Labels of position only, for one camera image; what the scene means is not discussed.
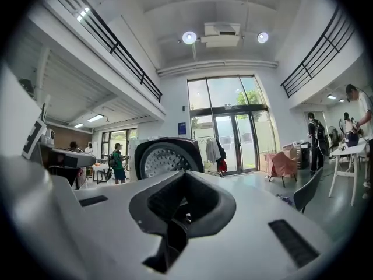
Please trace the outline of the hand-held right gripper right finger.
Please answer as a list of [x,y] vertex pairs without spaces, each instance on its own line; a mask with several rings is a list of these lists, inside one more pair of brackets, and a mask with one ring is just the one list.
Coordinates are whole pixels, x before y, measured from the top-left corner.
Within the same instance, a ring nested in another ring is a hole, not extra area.
[[[309,279],[332,247],[312,220],[269,192],[209,174],[202,178],[235,198],[236,212],[214,236],[190,239],[171,267],[171,279]],[[284,220],[319,254],[299,268],[269,223]]]

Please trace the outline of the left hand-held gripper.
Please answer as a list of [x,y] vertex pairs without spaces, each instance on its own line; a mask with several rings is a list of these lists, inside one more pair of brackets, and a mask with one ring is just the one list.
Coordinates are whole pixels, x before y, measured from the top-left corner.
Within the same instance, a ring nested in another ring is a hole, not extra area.
[[42,165],[44,168],[55,166],[77,169],[92,166],[96,163],[96,158],[93,155],[85,153],[51,152],[54,148],[54,138],[55,132],[38,118],[27,137],[22,156]]

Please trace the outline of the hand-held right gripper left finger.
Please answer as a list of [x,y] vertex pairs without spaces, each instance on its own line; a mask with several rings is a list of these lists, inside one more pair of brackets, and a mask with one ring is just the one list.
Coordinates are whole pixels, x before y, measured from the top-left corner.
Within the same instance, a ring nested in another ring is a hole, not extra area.
[[136,195],[183,176],[167,173],[124,185],[74,191],[52,176],[55,279],[186,279],[187,260],[166,244],[166,224]]

